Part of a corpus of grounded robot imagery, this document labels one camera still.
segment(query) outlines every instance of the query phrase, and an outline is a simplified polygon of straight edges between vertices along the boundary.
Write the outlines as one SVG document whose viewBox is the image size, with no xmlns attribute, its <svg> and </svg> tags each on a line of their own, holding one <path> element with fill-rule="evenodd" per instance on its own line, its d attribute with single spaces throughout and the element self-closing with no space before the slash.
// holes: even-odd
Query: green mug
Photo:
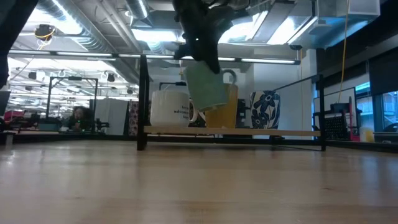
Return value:
<svg viewBox="0 0 398 224">
<path fill-rule="evenodd" d="M 195 62 L 184 70 L 189 94 L 198 111 L 215 110 L 228 103 L 229 94 L 223 81 L 225 73 L 233 76 L 232 84 L 235 84 L 236 73 L 232 69 L 214 74 L 205 62 Z"/>
</svg>

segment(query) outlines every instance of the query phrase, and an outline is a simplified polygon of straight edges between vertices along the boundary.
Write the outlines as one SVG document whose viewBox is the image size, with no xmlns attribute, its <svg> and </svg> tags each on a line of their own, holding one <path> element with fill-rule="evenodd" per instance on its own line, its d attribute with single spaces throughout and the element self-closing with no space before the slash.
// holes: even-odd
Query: shelf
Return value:
<svg viewBox="0 0 398 224">
<path fill-rule="evenodd" d="M 284 131 L 272 129 L 228 129 L 228 128 L 182 128 L 145 126 L 145 133 L 159 134 L 238 134 L 238 135 L 270 135 L 270 136 L 316 136 L 319 131 Z"/>
</svg>

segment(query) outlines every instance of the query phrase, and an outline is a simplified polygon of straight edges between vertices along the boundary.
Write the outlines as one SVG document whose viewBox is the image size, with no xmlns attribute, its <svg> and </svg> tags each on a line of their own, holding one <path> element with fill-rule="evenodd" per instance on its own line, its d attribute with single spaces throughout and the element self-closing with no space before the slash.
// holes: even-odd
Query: yellow mug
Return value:
<svg viewBox="0 0 398 224">
<path fill-rule="evenodd" d="M 236 111 L 238 110 L 238 87 L 234 84 L 224 84 L 228 103 L 214 110 L 205 112 L 207 128 L 235 128 Z"/>
</svg>

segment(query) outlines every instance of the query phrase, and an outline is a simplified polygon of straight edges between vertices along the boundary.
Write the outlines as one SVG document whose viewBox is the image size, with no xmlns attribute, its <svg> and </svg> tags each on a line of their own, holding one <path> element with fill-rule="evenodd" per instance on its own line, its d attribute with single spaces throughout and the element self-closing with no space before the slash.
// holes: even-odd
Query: person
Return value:
<svg viewBox="0 0 398 224">
<path fill-rule="evenodd" d="M 93 125 L 93 112 L 84 106 L 73 108 L 73 114 L 69 117 L 68 128 L 74 131 L 90 130 Z"/>
</svg>

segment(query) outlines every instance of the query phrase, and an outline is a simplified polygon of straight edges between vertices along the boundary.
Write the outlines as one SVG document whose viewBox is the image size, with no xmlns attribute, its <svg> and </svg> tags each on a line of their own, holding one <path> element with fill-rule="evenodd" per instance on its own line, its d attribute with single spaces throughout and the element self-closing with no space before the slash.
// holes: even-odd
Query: blue patterned mug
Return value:
<svg viewBox="0 0 398 224">
<path fill-rule="evenodd" d="M 250 94 L 251 123 L 254 129 L 278 129 L 280 95 L 276 91 L 255 91 Z"/>
</svg>

